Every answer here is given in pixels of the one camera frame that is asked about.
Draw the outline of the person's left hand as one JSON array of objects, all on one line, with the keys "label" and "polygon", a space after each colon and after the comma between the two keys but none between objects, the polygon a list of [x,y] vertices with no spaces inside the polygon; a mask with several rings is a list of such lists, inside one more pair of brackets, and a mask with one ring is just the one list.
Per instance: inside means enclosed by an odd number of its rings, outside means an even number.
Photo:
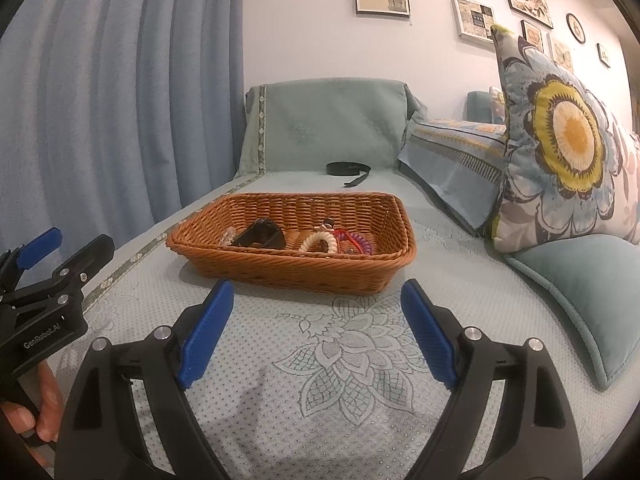
[{"label": "person's left hand", "polygon": [[63,396],[47,361],[1,381],[1,478],[51,479]]}]

